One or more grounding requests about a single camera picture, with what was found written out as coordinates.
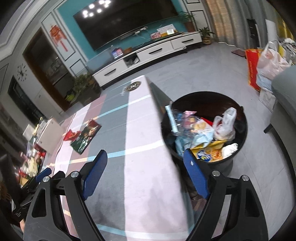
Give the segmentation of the white tissue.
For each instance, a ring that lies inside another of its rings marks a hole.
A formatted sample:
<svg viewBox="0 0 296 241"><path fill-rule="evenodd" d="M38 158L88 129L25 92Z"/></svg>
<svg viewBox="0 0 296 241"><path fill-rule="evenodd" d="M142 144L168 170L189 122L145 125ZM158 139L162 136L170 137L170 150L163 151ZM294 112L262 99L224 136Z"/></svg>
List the white tissue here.
<svg viewBox="0 0 296 241"><path fill-rule="evenodd" d="M227 157L230 157L233 153L235 153L238 150L238 144L233 143L230 145L227 145L222 148L221 155L223 159L226 159Z"/></svg>

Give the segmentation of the red cigarette carton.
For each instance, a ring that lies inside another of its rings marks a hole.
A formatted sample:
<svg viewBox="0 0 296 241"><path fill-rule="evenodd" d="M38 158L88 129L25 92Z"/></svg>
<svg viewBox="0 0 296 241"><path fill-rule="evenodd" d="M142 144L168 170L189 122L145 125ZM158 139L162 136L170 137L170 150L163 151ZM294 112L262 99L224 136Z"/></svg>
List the red cigarette carton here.
<svg viewBox="0 0 296 241"><path fill-rule="evenodd" d="M200 119L203 120L207 124L207 126L212 126L213 125L213 122L210 121L210 120L207 120L206 118L200 117Z"/></svg>

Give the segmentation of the black round trash bin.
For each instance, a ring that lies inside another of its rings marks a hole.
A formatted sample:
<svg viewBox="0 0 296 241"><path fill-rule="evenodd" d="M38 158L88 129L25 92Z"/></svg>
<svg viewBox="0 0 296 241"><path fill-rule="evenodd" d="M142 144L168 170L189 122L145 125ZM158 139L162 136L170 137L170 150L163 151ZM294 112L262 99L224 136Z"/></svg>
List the black round trash bin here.
<svg viewBox="0 0 296 241"><path fill-rule="evenodd" d="M229 174L247 137L244 109L232 98L210 91L193 92L165 106L162 136L174 163L186 173L185 150Z"/></svg>

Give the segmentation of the dark green snack packet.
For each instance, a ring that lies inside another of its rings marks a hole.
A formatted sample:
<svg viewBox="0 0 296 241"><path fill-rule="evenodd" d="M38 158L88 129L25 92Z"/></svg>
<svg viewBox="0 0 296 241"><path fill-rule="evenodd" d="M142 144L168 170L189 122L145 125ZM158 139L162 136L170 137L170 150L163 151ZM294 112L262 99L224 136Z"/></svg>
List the dark green snack packet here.
<svg viewBox="0 0 296 241"><path fill-rule="evenodd" d="M94 120L88 121L85 128L81 131L78 137L71 142L70 146L78 154L83 154L83 152L88 147L88 145L95 137L95 135L98 133L98 131L101 129L101 127L102 126Z"/></svg>

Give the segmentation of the red small wrapper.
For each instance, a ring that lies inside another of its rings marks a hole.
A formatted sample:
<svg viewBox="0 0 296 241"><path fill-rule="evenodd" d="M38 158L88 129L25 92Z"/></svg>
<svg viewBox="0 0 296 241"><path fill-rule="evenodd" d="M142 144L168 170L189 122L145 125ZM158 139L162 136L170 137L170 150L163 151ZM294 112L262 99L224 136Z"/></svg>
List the red small wrapper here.
<svg viewBox="0 0 296 241"><path fill-rule="evenodd" d="M63 141L74 141L76 138L80 135L81 131L73 132L72 130L69 130L63 137Z"/></svg>

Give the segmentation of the light blue plastic wrapper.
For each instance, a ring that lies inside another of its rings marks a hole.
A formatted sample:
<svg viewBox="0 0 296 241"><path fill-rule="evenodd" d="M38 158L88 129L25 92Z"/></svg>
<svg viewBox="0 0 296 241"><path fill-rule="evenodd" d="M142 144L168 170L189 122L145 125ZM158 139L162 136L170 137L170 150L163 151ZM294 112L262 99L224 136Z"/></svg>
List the light blue plastic wrapper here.
<svg viewBox="0 0 296 241"><path fill-rule="evenodd" d="M181 157L186 149L194 148L200 144L206 147L213 141L214 129L195 116L194 111L173 109L165 106L169 118L171 133L174 136L174 144L177 154Z"/></svg>

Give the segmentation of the white side cabinet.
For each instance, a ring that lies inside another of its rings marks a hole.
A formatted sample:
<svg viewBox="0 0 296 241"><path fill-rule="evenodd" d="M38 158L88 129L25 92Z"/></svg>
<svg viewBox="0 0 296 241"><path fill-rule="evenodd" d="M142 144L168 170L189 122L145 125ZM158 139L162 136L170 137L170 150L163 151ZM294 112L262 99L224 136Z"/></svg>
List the white side cabinet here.
<svg viewBox="0 0 296 241"><path fill-rule="evenodd" d="M53 154L65 128L60 126L54 118L49 119L46 124L41 124L40 128L37 131L36 144L47 153Z"/></svg>

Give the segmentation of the potted plant left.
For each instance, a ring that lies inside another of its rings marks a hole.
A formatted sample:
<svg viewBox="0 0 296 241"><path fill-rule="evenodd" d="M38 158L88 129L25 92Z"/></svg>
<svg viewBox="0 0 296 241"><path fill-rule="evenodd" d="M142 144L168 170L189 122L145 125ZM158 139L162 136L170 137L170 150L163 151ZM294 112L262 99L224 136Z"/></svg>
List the potted plant left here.
<svg viewBox="0 0 296 241"><path fill-rule="evenodd" d="M74 78L74 85L64 99L70 106L78 102L86 106L99 98L100 95L101 87L90 73L85 72Z"/></svg>

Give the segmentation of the white tv cabinet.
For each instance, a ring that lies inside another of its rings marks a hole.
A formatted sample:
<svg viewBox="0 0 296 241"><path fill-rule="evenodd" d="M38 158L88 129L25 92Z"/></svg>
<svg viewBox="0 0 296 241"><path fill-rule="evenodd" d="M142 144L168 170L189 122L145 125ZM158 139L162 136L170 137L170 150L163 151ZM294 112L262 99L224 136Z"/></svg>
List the white tv cabinet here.
<svg viewBox="0 0 296 241"><path fill-rule="evenodd" d="M167 36L162 40L157 40L154 43L114 60L95 72L92 77L94 77L100 87L103 87L111 81L122 77L126 73L132 72L145 64L158 61L165 56L180 51L185 51L189 46L201 43L202 38L199 32L178 34L172 37Z"/></svg>

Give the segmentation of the grey sofa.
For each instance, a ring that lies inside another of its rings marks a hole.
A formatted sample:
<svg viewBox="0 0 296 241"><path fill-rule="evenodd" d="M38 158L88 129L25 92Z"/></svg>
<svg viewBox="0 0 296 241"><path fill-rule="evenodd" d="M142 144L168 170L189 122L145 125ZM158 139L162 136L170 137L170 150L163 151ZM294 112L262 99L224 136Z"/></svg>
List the grey sofa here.
<svg viewBox="0 0 296 241"><path fill-rule="evenodd" d="M287 157L292 179L295 180L295 66L276 76L271 89L276 97L276 104L264 132L275 133Z"/></svg>

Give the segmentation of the red shopping bag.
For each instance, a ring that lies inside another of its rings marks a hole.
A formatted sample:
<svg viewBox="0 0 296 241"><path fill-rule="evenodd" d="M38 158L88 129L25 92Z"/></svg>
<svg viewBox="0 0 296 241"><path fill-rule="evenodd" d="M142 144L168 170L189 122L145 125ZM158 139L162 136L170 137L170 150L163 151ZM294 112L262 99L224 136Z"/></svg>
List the red shopping bag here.
<svg viewBox="0 0 296 241"><path fill-rule="evenodd" d="M260 87L256 83L257 63L262 53L262 49L247 49L245 50L247 65L248 65L248 84L256 91L260 92Z"/></svg>

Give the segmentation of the potted plant by cabinet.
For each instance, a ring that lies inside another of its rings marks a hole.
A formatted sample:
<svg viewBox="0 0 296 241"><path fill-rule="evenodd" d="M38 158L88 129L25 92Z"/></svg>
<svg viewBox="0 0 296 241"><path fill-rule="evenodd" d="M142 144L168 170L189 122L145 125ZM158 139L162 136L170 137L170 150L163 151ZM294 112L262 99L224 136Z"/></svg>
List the potted plant by cabinet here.
<svg viewBox="0 0 296 241"><path fill-rule="evenodd" d="M212 32L209 27L203 27L199 29L199 33L201 35L201 39L204 45L211 45L212 44L212 35L215 35L214 32Z"/></svg>

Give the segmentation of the large black television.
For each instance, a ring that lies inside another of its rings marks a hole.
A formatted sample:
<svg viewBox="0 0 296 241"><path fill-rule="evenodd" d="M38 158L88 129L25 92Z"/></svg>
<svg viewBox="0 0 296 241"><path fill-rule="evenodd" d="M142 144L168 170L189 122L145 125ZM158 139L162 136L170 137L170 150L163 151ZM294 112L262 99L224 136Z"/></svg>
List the large black television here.
<svg viewBox="0 0 296 241"><path fill-rule="evenodd" d="M79 10L74 19L93 50L140 27L178 16L168 0L94 1Z"/></svg>

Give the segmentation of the grey curtains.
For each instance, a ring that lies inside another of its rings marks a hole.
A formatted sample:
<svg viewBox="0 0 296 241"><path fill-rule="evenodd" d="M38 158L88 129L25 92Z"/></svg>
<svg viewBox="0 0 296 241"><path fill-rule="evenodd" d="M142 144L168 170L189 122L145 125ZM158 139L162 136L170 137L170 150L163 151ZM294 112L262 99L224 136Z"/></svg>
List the grey curtains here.
<svg viewBox="0 0 296 241"><path fill-rule="evenodd" d="M255 48L249 24L254 23L259 47L278 38L277 12L268 1L202 1L216 40L241 49Z"/></svg>

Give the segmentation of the black wall clock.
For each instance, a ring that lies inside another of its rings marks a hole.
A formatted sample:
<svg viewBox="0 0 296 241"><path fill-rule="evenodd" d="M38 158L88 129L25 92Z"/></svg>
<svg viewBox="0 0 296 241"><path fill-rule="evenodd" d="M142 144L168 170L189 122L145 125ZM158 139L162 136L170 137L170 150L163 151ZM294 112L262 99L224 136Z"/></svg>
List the black wall clock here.
<svg viewBox="0 0 296 241"><path fill-rule="evenodd" d="M23 82L27 79L27 66L22 63L17 66L17 79L19 82Z"/></svg>

